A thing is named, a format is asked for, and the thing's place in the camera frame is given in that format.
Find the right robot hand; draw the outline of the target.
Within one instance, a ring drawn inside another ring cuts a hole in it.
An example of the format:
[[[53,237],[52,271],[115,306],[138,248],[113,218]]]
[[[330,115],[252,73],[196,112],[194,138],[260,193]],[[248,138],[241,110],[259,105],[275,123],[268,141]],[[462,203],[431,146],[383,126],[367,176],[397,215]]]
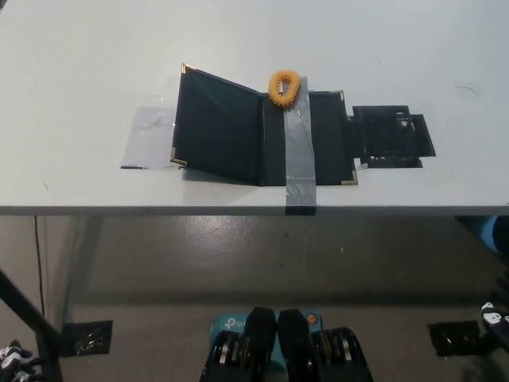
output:
[[[502,342],[508,342],[508,314],[503,313],[491,302],[485,302],[480,310],[486,329]]]

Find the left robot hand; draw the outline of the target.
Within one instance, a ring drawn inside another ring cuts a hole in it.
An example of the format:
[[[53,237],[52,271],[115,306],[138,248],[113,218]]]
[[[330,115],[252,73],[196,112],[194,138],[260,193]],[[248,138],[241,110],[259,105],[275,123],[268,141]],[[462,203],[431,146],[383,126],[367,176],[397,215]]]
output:
[[[1,348],[1,382],[43,381],[44,377],[37,372],[36,365],[38,359],[18,340],[12,340],[8,346]]]

